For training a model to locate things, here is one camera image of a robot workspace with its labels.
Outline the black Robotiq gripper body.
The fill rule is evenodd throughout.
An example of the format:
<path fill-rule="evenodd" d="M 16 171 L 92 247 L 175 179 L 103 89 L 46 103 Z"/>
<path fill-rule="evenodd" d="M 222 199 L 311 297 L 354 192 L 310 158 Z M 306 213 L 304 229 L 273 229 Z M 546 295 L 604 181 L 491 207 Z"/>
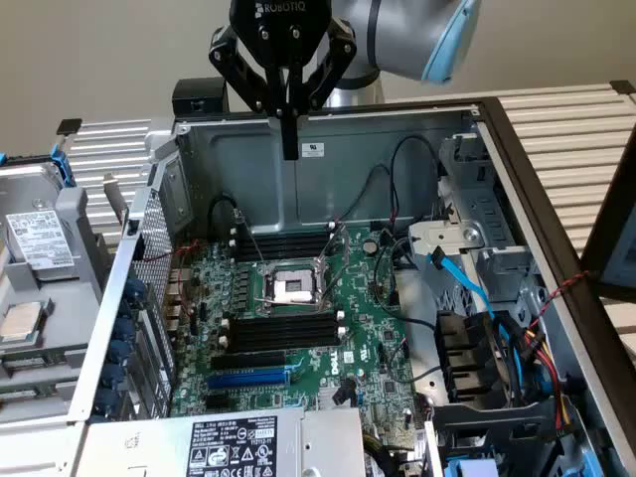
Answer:
<path fill-rule="evenodd" d="M 330 1 L 232 1 L 230 23 L 262 68 L 305 67 L 332 19 Z"/>

